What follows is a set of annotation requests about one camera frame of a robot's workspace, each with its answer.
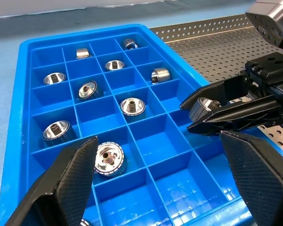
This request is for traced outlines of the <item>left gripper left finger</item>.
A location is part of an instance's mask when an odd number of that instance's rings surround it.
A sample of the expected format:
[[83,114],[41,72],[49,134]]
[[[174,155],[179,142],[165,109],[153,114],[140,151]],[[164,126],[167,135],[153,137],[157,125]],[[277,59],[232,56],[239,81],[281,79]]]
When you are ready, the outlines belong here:
[[80,226],[91,191],[97,147],[96,136],[64,147],[5,226]]

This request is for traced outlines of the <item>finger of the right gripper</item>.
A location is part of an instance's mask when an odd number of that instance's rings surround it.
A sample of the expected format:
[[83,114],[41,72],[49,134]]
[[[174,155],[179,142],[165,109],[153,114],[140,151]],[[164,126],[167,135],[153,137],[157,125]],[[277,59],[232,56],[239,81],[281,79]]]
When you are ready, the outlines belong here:
[[198,88],[191,93],[179,106],[181,110],[190,110],[200,97],[216,100],[221,105],[226,105],[230,100],[248,94],[250,79],[243,74],[215,82]]
[[274,96],[240,101],[206,113],[188,126],[187,131],[205,136],[215,136],[222,130],[239,132],[276,122],[281,117],[281,109]]

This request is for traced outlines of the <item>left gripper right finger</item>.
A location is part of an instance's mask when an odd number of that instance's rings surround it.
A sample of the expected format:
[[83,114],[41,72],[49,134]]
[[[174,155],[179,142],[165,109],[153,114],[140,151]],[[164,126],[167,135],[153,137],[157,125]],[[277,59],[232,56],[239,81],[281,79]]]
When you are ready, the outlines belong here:
[[239,194],[258,226],[283,226],[283,157],[266,140],[222,131]]

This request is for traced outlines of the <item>blue compartment tray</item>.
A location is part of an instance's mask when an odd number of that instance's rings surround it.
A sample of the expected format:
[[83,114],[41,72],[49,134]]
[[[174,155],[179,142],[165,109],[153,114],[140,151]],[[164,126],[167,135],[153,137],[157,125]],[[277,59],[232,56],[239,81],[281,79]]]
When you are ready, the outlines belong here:
[[[139,48],[123,50],[124,39]],[[92,57],[77,59],[76,49]],[[125,67],[108,71],[108,61]],[[193,148],[153,91],[151,73],[167,68],[171,80],[192,69],[141,24],[129,24],[26,40],[19,46],[1,191],[0,226],[33,182],[67,145],[89,136],[119,144],[127,158],[115,178],[94,174],[84,218],[95,226],[235,226],[252,218],[238,193],[220,141]],[[51,73],[61,83],[45,85]],[[96,81],[104,96],[79,100],[77,92]],[[146,117],[127,123],[122,100],[139,98]],[[69,121],[77,138],[48,146],[47,126]]]

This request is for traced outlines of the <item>shiny metal cylinder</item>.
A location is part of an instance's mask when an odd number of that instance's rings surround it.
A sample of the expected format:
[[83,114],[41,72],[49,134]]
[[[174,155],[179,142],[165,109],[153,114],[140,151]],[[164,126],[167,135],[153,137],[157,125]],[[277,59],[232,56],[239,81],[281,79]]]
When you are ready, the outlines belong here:
[[84,59],[84,58],[88,58],[88,57],[92,57],[88,48],[78,48],[78,49],[76,49],[76,58],[77,59]]

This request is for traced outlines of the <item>perforated metal tray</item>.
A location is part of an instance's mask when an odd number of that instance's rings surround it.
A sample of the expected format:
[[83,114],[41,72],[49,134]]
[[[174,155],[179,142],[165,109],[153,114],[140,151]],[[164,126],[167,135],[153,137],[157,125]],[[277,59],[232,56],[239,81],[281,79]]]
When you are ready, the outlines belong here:
[[[188,112],[181,111],[179,105],[196,84],[212,84],[237,76],[248,61],[279,51],[263,40],[243,15],[157,27],[153,32],[194,68],[193,74],[187,78],[153,85],[154,93],[193,148],[210,145],[218,135],[197,135],[187,131],[191,123]],[[249,92],[230,100],[227,105],[251,100],[254,100],[254,95]],[[283,128],[278,125],[259,125],[241,132],[266,138],[283,151]]]

